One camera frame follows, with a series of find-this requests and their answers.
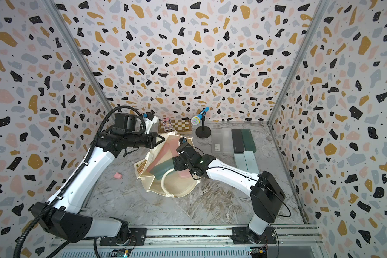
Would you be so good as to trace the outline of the grey barcoded pencil case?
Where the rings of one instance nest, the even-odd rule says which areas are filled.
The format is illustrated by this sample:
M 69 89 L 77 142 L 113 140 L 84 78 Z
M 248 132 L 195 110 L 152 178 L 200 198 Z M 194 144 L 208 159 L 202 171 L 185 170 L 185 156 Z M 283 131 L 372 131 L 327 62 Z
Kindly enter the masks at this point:
M 213 129 L 211 134 L 211 147 L 213 154 L 223 153 L 224 141 L 223 141 L 222 129 Z

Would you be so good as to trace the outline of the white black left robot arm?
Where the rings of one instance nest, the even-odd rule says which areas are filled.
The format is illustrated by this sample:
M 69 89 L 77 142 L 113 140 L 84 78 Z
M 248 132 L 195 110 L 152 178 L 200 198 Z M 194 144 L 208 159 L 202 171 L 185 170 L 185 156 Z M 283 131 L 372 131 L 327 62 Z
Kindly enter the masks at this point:
M 106 121 L 102 121 L 91 149 L 68 181 L 47 202 L 32 207 L 32 214 L 45 232 L 70 243 L 99 237 L 111 238 L 117 245 L 128 242 L 128 222 L 85 216 L 81 210 L 101 174 L 122 150 L 154 149 L 164 143 L 164 137 L 151 132 L 157 122 L 158 118 L 150 112 L 142 116 L 117 113 L 114 125 L 107 130 L 103 129 Z

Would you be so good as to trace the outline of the cream floral canvas tote bag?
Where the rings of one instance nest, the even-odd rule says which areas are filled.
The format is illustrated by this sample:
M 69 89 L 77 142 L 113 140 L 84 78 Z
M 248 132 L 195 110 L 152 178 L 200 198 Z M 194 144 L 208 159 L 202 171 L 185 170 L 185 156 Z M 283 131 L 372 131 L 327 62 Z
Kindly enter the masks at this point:
M 134 164 L 135 175 L 147 192 L 169 198 L 180 198 L 191 193 L 200 180 L 192 178 L 188 169 L 176 170 L 173 158 L 178 156 L 181 135 L 163 135 L 165 142 L 151 149 L 144 159 Z

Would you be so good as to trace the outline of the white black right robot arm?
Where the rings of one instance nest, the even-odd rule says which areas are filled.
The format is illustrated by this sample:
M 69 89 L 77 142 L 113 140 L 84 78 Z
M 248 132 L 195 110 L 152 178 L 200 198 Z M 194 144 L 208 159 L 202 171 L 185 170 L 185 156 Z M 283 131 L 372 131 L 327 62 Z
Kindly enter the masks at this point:
M 285 194 L 274 176 L 264 171 L 250 173 L 229 166 L 214 156 L 200 154 L 198 148 L 189 143 L 182 143 L 173 157 L 176 171 L 188 170 L 193 179 L 206 177 L 220 181 L 248 195 L 252 202 L 253 217 L 245 229 L 245 236 L 235 233 L 233 240 L 240 243 L 259 244 L 266 238 L 265 229 L 275 222 L 282 206 L 285 205 Z

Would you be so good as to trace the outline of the translucent white pencil case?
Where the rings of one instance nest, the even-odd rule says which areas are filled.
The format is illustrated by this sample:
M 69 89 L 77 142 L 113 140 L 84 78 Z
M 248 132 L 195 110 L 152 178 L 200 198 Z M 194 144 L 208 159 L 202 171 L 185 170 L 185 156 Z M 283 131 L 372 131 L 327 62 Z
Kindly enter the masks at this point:
M 223 153 L 233 154 L 234 146 L 233 146 L 232 129 L 223 128 L 222 135 L 223 135 Z

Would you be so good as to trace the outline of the black pencil case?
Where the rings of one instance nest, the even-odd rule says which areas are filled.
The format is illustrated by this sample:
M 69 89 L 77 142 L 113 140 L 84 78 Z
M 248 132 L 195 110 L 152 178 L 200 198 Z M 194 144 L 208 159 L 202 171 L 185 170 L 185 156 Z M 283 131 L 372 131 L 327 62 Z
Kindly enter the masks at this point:
M 243 153 L 245 151 L 245 147 L 241 129 L 232 129 L 231 133 L 234 153 Z

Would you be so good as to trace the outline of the light teal pencil case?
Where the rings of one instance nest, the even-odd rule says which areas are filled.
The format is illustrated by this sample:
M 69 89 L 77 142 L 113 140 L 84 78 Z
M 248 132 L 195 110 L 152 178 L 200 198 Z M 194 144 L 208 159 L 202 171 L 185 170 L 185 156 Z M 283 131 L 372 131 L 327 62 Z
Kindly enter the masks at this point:
M 256 161 L 253 151 L 244 151 L 245 162 L 247 166 L 247 171 L 253 174 L 260 174 L 258 163 Z
M 234 154 L 235 166 L 244 172 L 248 172 L 247 162 L 245 159 L 244 153 L 235 153 Z

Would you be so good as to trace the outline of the dark green pencil case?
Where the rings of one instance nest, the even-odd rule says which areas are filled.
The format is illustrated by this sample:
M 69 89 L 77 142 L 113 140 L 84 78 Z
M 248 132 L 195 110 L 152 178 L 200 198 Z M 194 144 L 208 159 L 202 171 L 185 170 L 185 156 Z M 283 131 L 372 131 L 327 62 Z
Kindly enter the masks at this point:
M 241 129 L 243 145 L 245 151 L 252 151 L 255 153 L 257 151 L 254 138 L 250 129 Z

